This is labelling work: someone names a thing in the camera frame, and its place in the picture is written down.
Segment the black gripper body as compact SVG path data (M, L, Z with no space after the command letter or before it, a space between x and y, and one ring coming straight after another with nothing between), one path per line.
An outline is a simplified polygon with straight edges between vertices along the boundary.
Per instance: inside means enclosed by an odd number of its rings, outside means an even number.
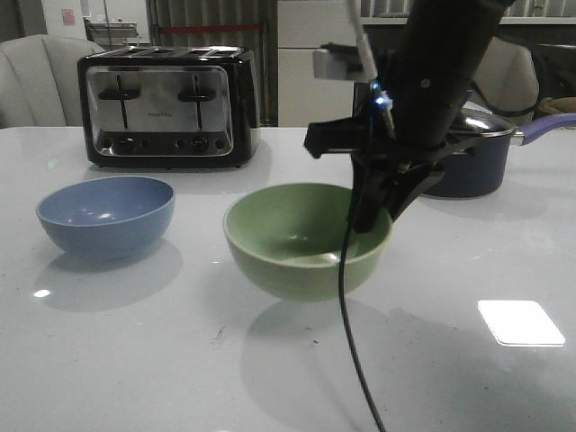
M349 153L367 156L378 162L407 163L410 167L423 163L440 164L440 160L466 146L461 139L450 136L449 129L441 143L432 149L409 146L387 135L383 124L369 124L360 117L309 125L304 147L314 158L325 154Z

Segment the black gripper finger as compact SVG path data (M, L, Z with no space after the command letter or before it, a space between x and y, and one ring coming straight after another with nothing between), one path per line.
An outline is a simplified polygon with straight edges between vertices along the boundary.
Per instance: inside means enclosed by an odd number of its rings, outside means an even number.
M391 213L386 208L389 173L378 161L369 160L363 155L352 155L353 188L350 218L353 230L357 233L370 232L377 218Z
M439 183L445 172L441 164L423 164L396 175L387 187L382 207L396 221L419 196Z

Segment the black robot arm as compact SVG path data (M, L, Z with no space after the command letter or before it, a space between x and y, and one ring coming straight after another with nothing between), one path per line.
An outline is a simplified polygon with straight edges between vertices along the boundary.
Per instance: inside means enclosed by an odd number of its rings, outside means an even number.
M399 47L380 58L358 114L308 126L314 158L347 153L348 221L370 231L380 211L396 220L445 174L441 159L463 142L448 134L509 1L417 1Z

